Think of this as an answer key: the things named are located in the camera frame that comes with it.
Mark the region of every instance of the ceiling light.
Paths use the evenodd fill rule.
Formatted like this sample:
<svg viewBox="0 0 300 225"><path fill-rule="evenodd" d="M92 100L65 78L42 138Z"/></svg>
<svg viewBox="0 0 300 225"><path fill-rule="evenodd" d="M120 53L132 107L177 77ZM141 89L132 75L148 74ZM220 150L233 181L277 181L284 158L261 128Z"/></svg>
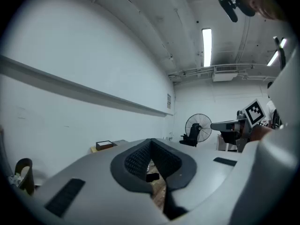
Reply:
<svg viewBox="0 0 300 225"><path fill-rule="evenodd" d="M281 40L280 46L283 48L285 46L286 43L286 39L283 38ZM267 66L271 66L272 63L275 61L275 59L278 57L278 51L273 55L273 57L271 58L270 62L268 62Z"/></svg>
<svg viewBox="0 0 300 225"><path fill-rule="evenodd" d="M210 28L202 29L202 35L203 35L203 44L204 44L204 66L209 67L211 62L211 47L212 47L211 29Z"/></svg>

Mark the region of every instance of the white wall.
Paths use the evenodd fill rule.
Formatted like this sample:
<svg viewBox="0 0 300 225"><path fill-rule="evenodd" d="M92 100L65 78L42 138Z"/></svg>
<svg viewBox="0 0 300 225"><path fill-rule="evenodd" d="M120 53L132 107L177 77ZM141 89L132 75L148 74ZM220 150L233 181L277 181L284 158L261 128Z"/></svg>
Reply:
<svg viewBox="0 0 300 225"><path fill-rule="evenodd" d="M188 118L196 113L207 115L212 122L236 119L236 112L243 109L254 99L258 99L264 111L269 101L268 82L230 81L212 82L211 80L182 83L175 86L175 123L173 141L181 140L185 133ZM215 149L218 131L212 131L210 137L198 147Z"/></svg>
<svg viewBox="0 0 300 225"><path fill-rule="evenodd" d="M165 114L174 110L171 81L141 41L99 5L86 0L30 0L2 42L1 54L14 64L117 98L78 92L31 72L2 71L0 124L9 163L14 169L19 159L31 158L36 183L86 155L97 141L162 138L170 133L165 127L170 115ZM11 67L7 61L1 63ZM167 94L172 97L171 109Z"/></svg>
<svg viewBox="0 0 300 225"><path fill-rule="evenodd" d="M145 45L89 0L29 0L1 54L43 72L164 113L173 85Z"/></svg>

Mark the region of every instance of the person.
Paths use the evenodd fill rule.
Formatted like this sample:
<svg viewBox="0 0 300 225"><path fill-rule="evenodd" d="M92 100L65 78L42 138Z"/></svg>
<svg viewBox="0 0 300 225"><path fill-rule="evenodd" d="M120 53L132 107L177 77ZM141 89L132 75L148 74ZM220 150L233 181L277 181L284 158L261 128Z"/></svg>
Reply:
<svg viewBox="0 0 300 225"><path fill-rule="evenodd" d="M268 83L268 89L272 84L273 84L273 82ZM272 125L272 118L273 118L274 112L276 110L276 107L274 106L272 100L270 100L267 103L266 107L267 107L266 119L268 121L268 127L270 128Z"/></svg>
<svg viewBox="0 0 300 225"><path fill-rule="evenodd" d="M286 16L275 0L236 0L248 13L255 12L264 18L286 21Z"/></svg>

